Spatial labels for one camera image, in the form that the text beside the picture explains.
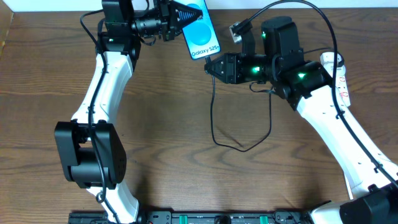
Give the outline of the blue-screen Galaxy smartphone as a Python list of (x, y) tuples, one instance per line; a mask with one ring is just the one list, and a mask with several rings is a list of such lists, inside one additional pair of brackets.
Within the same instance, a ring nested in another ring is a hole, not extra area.
[(188, 7), (202, 10), (202, 18), (183, 28), (184, 38), (192, 60), (221, 52), (205, 0), (178, 1)]

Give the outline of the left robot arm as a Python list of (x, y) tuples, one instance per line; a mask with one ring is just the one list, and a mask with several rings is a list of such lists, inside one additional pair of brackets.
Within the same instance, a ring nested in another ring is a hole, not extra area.
[(110, 223), (145, 223), (146, 214), (124, 181), (127, 158), (115, 122), (142, 45), (174, 40), (203, 11), (176, 1), (149, 1), (142, 11), (130, 0), (102, 2), (95, 45), (96, 68), (85, 98), (71, 120), (55, 127), (65, 178), (94, 195)]

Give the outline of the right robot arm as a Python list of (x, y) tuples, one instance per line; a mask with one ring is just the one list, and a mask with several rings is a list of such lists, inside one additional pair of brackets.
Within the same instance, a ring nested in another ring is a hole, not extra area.
[(261, 25), (264, 54), (254, 51), (252, 25), (231, 26), (243, 42), (240, 53), (208, 60), (205, 71), (227, 84), (270, 83), (275, 94), (305, 119), (338, 161), (352, 199), (327, 202), (305, 212), (302, 223), (396, 223), (397, 166), (372, 141), (348, 109), (337, 81), (344, 75), (337, 52), (306, 61), (297, 26), (287, 16)]

